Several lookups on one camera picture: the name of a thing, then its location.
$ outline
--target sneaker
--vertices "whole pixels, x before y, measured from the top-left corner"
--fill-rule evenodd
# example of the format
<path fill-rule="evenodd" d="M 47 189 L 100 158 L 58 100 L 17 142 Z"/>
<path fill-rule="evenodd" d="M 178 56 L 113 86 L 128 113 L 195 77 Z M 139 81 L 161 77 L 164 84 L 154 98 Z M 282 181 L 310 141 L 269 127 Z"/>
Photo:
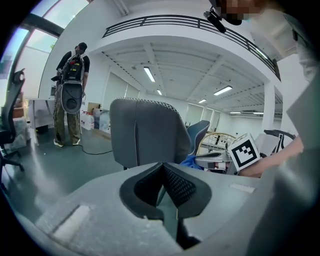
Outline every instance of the sneaker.
<path fill-rule="evenodd" d="M 79 139 L 76 143 L 73 143 L 72 145 L 74 145 L 74 146 L 78 146 L 78 145 L 79 145 L 79 143 L 80 143 L 80 139 Z"/>
<path fill-rule="evenodd" d="M 62 148 L 64 146 L 61 142 L 56 142 L 55 139 L 53 140 L 53 143 L 54 143 L 54 145 L 56 145 L 56 146 L 58 146 L 60 148 Z"/>

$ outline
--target gray floor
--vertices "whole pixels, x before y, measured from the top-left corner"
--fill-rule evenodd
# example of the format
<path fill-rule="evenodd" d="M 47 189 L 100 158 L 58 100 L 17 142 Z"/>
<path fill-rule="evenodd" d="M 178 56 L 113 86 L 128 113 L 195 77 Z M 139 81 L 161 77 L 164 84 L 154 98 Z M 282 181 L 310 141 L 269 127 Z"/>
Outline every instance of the gray floor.
<path fill-rule="evenodd" d="M 83 149 L 92 154 L 112 150 L 111 142 L 98 134 L 82 130 Z M 100 176 L 123 170 L 114 160 L 113 153 L 89 155 L 81 146 L 54 146 L 54 131 L 38 135 L 39 146 L 30 141 L 25 148 L 19 149 L 20 162 L 25 173 L 19 168 L 6 166 L 8 198 L 15 210 L 35 222 L 50 206 L 67 196 L 88 181 Z M 158 207 L 164 213 L 164 226 L 176 237 L 177 209 L 166 194 Z"/>

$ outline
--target white table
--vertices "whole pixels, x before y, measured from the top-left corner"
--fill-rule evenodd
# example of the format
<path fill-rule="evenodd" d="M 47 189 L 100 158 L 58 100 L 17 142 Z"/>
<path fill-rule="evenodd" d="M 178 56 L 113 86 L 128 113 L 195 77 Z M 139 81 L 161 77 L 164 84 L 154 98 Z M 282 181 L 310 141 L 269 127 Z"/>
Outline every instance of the white table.
<path fill-rule="evenodd" d="M 29 98 L 29 117 L 31 128 L 34 131 L 36 145 L 39 146 L 36 128 L 41 126 L 53 125 L 54 98 Z"/>

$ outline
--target camouflage pants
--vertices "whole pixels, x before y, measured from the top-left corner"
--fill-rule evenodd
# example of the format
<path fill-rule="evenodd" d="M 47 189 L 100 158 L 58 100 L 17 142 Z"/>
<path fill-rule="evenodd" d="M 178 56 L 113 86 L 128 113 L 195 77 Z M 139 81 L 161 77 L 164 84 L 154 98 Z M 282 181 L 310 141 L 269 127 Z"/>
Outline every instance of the camouflage pants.
<path fill-rule="evenodd" d="M 55 141 L 65 143 L 65 110 L 61 102 L 62 85 L 59 84 L 55 90 L 53 121 L 55 131 Z M 69 136 L 72 143 L 77 143 L 80 139 L 80 113 L 66 114 Z"/>

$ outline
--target person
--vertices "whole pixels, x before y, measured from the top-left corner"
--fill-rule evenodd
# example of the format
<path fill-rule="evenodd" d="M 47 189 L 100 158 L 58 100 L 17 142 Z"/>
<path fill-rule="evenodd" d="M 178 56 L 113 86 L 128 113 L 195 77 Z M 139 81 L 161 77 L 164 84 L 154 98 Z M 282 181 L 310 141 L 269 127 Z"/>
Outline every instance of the person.
<path fill-rule="evenodd" d="M 297 8 L 294 3 L 283 0 L 210 0 L 211 3 L 213 1 L 216 1 L 216 6 L 222 14 L 227 14 L 229 17 L 239 20 L 243 20 L 246 15 L 260 14 L 264 9 L 283 12 L 284 17 L 292 27 L 299 63 L 302 65 L 304 77 L 309 83 L 312 82 L 319 64 L 319 52 L 314 47 L 314 45 L 317 45 L 315 42 L 319 39 L 315 37 L 316 33 L 312 31 L 312 28 L 306 26 L 312 22 L 310 20 L 313 17 L 310 13 L 312 12 L 311 7 L 308 8 L 307 4 L 306 6 L 302 4 Z M 307 8 L 308 15 L 306 15 L 306 12 L 303 12 L 303 7 Z M 288 158 L 301 153 L 303 149 L 302 139 L 298 136 L 280 152 L 260 159 L 258 162 L 240 171 L 239 175 L 259 178 L 265 170 L 281 165 Z"/>
<path fill-rule="evenodd" d="M 90 69 L 90 60 L 88 56 L 83 56 L 87 49 L 87 45 L 82 42 L 79 43 L 75 47 L 75 54 L 80 54 L 83 59 L 84 64 L 84 75 L 82 80 L 82 91 L 85 92 L 88 76 L 89 76 L 89 69 Z M 64 68 L 67 61 L 72 57 L 72 51 L 68 51 L 61 59 L 59 65 L 57 66 L 57 75 L 59 76 L 62 69 Z M 55 89 L 55 96 L 54 96 L 54 110 L 53 110 L 53 120 L 54 120 L 54 131 L 55 131 L 55 138 L 54 138 L 54 145 L 62 148 L 65 145 L 65 110 L 62 106 L 61 102 L 61 91 L 62 91 L 62 84 L 57 82 L 57 86 Z M 80 143 L 80 115 L 79 112 L 75 114 L 67 113 L 67 124 L 68 124 L 68 131 L 71 142 L 74 146 L 79 145 Z"/>

